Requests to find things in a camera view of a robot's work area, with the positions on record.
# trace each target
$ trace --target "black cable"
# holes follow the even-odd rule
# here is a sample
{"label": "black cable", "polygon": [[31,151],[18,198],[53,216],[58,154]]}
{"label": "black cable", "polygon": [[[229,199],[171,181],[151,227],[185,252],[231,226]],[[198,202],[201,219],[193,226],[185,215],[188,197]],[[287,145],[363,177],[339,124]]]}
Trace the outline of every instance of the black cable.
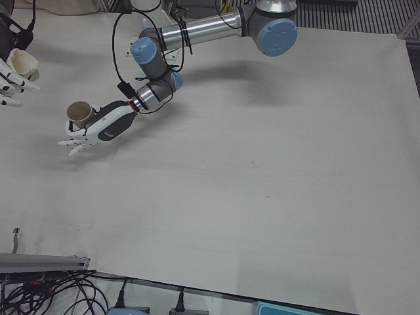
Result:
{"label": "black cable", "polygon": [[105,277],[105,276],[98,276],[97,274],[90,275],[92,278],[104,279],[104,280],[135,280],[135,278],[130,277]]}
{"label": "black cable", "polygon": [[[93,304],[89,301],[89,298],[88,298],[88,296],[87,296],[87,294],[86,294],[86,291],[84,290],[83,286],[82,286],[82,285],[80,285],[80,283],[79,283],[79,281],[77,280],[77,278],[75,279],[75,281],[76,281],[76,283],[77,283],[77,286],[79,287],[79,290],[80,290],[80,291],[82,292],[82,294],[85,296],[86,303],[87,303],[87,306],[89,307],[89,310],[91,310],[91,314],[92,314],[92,315],[95,315],[95,312],[94,312],[94,310],[93,310]],[[95,297],[96,297],[96,291],[94,291],[94,295],[93,295],[93,298],[92,298],[92,300],[93,300],[93,301],[95,301]]]}
{"label": "black cable", "polygon": [[[247,0],[243,5],[248,5],[251,2],[251,0]],[[242,26],[239,26],[237,28],[235,28],[234,26],[230,25],[228,22],[226,22],[221,14],[221,12],[223,12],[224,8],[226,8],[226,4],[228,3],[228,1],[226,0],[224,2],[224,5],[222,7],[222,10],[218,10],[217,8],[217,0],[215,0],[215,10],[217,12],[217,15],[219,16],[219,18],[223,21],[223,23],[225,23],[228,27],[232,28],[233,30],[238,30],[240,28],[242,28]]]}
{"label": "black cable", "polygon": [[28,25],[27,30],[28,31],[33,31],[33,28],[35,27],[35,20],[36,20],[36,13],[35,13],[35,9],[36,9],[36,0],[32,0],[32,21],[30,22],[30,24]]}
{"label": "black cable", "polygon": [[179,30],[181,33],[181,43],[182,43],[182,58],[181,58],[181,65],[179,67],[178,70],[173,70],[174,72],[180,72],[182,70],[182,68],[184,67],[184,58],[185,58],[185,38],[184,38],[184,34],[183,34],[183,28],[182,28],[182,18],[180,18],[180,21],[178,23],[179,26]]}
{"label": "black cable", "polygon": [[175,312],[184,312],[185,306],[184,306],[184,288],[181,289],[179,296],[178,296],[178,303],[175,307]]}
{"label": "black cable", "polygon": [[128,279],[124,280],[123,286],[121,287],[121,289],[119,290],[119,294],[118,294],[118,298],[117,298],[117,303],[115,304],[114,308],[125,308],[125,303],[124,303],[124,288],[125,285],[127,284]]}
{"label": "black cable", "polygon": [[[22,287],[13,289],[10,293],[9,296],[7,297],[7,304],[3,303],[1,305],[1,310],[10,310],[11,312],[9,314],[12,314],[13,312],[16,312],[18,315],[35,315],[38,313],[38,311],[42,308],[42,306],[44,305],[44,303],[46,301],[48,301],[48,305],[46,307],[46,309],[43,311],[43,314],[45,314],[48,309],[50,309],[50,306],[52,304],[52,301],[55,297],[55,295],[59,294],[60,292],[63,292],[67,289],[73,288],[73,287],[78,287],[79,290],[82,292],[82,294],[85,296],[84,299],[82,299],[81,301],[85,301],[89,308],[87,309],[87,311],[85,312],[85,314],[88,311],[93,312],[93,314],[95,314],[94,310],[93,310],[93,304],[98,304],[101,308],[101,310],[103,311],[103,313],[106,313],[106,309],[108,309],[108,302],[106,300],[106,296],[105,294],[103,294],[103,292],[97,288],[93,282],[91,282],[90,280],[88,280],[87,278],[90,277],[93,273],[95,273],[96,270],[87,270],[87,271],[83,271],[83,272],[74,272],[71,276],[64,278],[62,280],[58,280],[58,281],[45,281],[43,283],[43,285],[48,288],[50,285],[54,286],[53,290],[39,296],[38,298],[35,298],[33,296],[32,293],[30,293],[29,291],[25,291]],[[93,298],[88,298],[87,297],[87,293],[85,291],[85,288],[91,288],[93,289]],[[106,304],[106,308],[104,308],[102,306],[101,303],[99,303],[96,299],[97,296],[97,292],[99,292],[102,295],[102,298],[105,301]],[[29,306],[29,310],[23,311],[21,308],[24,305],[28,305]]]}

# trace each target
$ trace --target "table surface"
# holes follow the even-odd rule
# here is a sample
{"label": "table surface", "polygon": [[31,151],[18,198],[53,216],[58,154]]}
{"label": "table surface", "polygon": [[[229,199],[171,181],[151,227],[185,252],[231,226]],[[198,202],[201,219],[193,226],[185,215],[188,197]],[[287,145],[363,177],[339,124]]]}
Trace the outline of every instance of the table surface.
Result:
{"label": "table surface", "polygon": [[[29,10],[14,17],[24,23]],[[299,29],[284,56],[250,39],[193,47],[184,87],[80,157],[69,104],[124,97],[116,15],[40,11],[43,93],[0,108],[0,251],[360,314],[420,314],[420,103],[394,35]],[[124,78],[135,16],[117,35]]]}

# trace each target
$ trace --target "white cup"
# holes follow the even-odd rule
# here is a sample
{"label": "white cup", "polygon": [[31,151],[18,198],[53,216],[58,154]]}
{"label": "white cup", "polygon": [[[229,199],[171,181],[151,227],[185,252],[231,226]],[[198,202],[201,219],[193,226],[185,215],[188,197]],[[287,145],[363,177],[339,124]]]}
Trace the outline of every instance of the white cup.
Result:
{"label": "white cup", "polygon": [[21,51],[17,48],[13,49],[10,52],[6,63],[10,68],[12,68],[12,70],[14,70],[17,74],[21,75],[25,79],[35,81],[39,77],[39,62],[26,51]]}
{"label": "white cup", "polygon": [[78,126],[84,128],[85,124],[90,118],[95,115],[92,106],[86,102],[74,102],[67,108],[67,118]]}

